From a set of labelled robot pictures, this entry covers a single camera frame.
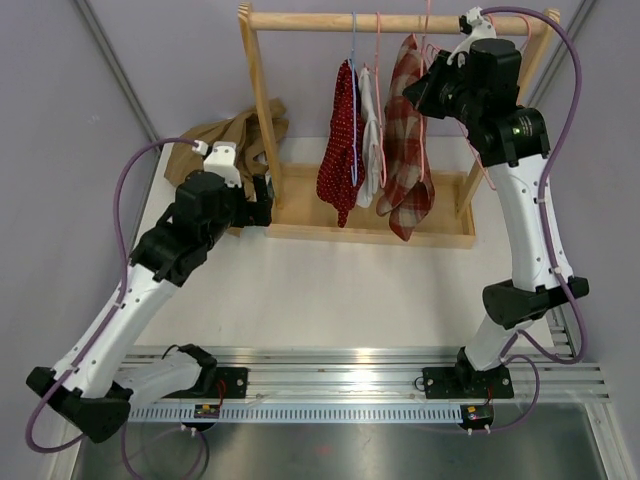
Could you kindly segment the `small white skirt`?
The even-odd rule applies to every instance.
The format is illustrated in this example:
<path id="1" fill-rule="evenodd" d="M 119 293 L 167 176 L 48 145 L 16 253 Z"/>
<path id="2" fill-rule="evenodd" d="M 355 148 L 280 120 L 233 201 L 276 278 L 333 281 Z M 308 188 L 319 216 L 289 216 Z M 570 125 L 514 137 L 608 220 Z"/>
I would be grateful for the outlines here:
<path id="1" fill-rule="evenodd" d="M 374 100 L 373 72 L 363 67 L 360 70 L 358 86 L 361 99 L 361 116 L 364 121 L 362 139 L 362 160 L 365 168 L 364 181 L 357 195 L 356 204 L 368 208 L 380 185 L 380 122 Z"/>

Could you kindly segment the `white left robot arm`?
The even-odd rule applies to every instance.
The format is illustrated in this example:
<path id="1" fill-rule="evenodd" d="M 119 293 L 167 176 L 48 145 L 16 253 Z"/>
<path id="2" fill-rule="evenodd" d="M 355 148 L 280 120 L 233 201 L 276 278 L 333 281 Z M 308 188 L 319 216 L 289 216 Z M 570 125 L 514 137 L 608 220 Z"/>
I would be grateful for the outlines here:
<path id="1" fill-rule="evenodd" d="M 193 344 L 128 375 L 119 368 L 148 323 L 229 228 L 270 225 L 272 182 L 256 175 L 253 186 L 255 197 L 249 199 L 243 187 L 228 185 L 216 173 L 189 174 L 126 257 L 126 278 L 99 317 L 55 366 L 36 367 L 28 375 L 27 386 L 83 437 L 102 443 L 132 411 L 164 397 L 222 393 L 217 359 Z"/>

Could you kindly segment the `red plaid skirt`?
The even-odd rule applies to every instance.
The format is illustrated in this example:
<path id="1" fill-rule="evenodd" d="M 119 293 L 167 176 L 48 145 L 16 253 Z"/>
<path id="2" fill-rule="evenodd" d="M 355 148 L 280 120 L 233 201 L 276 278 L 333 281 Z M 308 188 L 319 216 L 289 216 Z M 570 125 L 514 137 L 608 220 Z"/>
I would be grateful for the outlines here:
<path id="1" fill-rule="evenodd" d="M 431 212 L 436 192 L 426 154 L 424 118 L 403 96 L 422 77 L 424 61 L 414 34 L 398 51 L 384 107 L 383 149 L 387 179 L 376 213 L 388 218 L 391 231 L 408 241 Z"/>

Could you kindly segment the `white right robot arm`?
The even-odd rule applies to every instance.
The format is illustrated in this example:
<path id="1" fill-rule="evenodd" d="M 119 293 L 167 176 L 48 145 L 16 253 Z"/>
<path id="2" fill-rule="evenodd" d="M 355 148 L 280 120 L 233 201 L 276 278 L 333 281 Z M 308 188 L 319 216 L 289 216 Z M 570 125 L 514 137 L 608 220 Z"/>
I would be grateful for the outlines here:
<path id="1" fill-rule="evenodd" d="M 550 145 L 542 114 L 520 105 L 521 54 L 505 39 L 441 51 L 404 97 L 423 116 L 454 118 L 467 130 L 499 197 L 511 249 L 512 276 L 482 292 L 486 316 L 454 365 L 423 370 L 429 399 L 510 399 L 507 364 L 517 339 L 559 306 L 584 297 L 562 251 L 549 189 Z"/>

